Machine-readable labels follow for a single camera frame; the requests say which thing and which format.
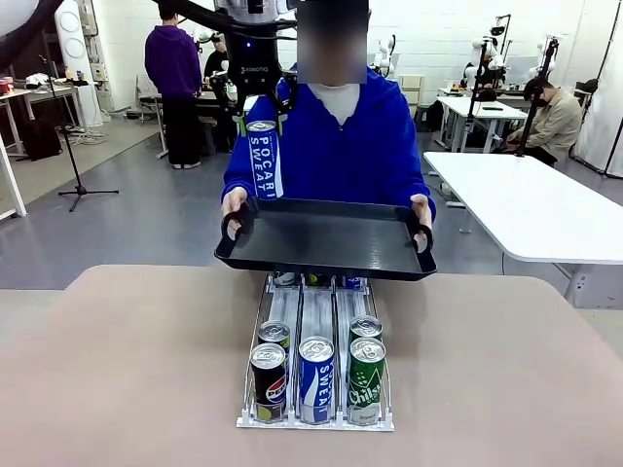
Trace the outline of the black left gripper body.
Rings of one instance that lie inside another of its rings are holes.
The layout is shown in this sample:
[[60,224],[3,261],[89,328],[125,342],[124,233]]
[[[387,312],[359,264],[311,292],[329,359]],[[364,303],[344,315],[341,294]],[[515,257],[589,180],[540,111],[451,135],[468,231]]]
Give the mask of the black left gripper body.
[[238,96],[268,95],[281,79],[277,57],[277,9],[228,9],[242,29],[226,33],[228,78]]

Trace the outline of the person's right hand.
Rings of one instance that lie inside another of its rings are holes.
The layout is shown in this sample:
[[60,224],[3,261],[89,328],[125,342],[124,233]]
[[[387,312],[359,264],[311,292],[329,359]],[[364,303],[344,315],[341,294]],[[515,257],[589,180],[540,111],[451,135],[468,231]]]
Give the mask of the person's right hand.
[[238,212],[242,205],[247,201],[248,194],[243,187],[234,187],[226,193],[222,200],[221,211],[222,217],[233,212]]

